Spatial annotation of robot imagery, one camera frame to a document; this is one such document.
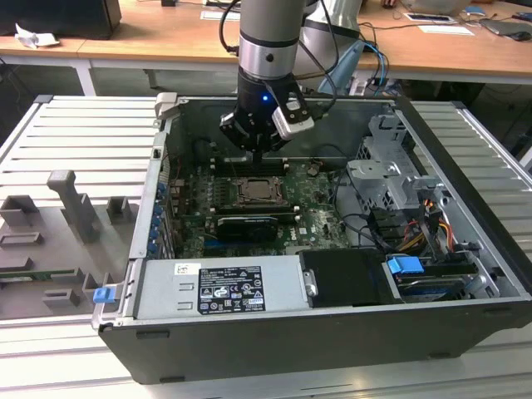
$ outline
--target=paper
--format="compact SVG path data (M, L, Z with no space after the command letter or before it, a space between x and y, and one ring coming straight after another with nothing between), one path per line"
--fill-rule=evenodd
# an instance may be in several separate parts
M37 47L54 46L59 44L59 41L51 33L33 33L26 29L22 29L16 24L17 33L15 38L26 47L36 49Z
M474 36L475 34L465 27L448 27L427 25L419 27L424 33L445 33L447 35Z

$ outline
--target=motherboard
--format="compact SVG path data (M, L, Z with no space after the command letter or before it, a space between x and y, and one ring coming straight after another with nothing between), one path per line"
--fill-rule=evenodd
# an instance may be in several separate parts
M181 258L350 247L332 202L334 172L321 171L319 163L291 161L261 171L197 165L181 175L170 184Z

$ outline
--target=yellow wire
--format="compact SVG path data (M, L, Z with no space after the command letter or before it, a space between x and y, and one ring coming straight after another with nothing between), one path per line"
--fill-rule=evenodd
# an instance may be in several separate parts
M409 241L408 243L400 247L398 250L404 251L405 249L409 249L413 247L414 245L416 245L417 243L419 243L420 241L422 241L424 238L425 236L423 235L423 233L419 233L412 241Z
M440 227L442 227L447 233L447 248L451 250L452 237L451 237L451 232L449 230L449 226L447 226L446 224L440 223Z

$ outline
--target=black side panel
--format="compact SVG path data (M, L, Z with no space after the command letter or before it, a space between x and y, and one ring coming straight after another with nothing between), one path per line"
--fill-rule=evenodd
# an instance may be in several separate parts
M396 104L436 163L445 171L447 178L452 182L456 192L480 227L488 235L495 249L502 255L526 291L532 293L532 263L521 247L495 216L413 105L402 97L396 99Z
M467 305L106 328L100 337L135 381L157 384L458 357L502 328L523 327L530 310L528 303Z

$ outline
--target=power supply label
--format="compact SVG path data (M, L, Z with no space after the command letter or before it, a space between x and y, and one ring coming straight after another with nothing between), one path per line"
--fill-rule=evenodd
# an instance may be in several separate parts
M198 312L246 313L266 310L260 266L199 270Z

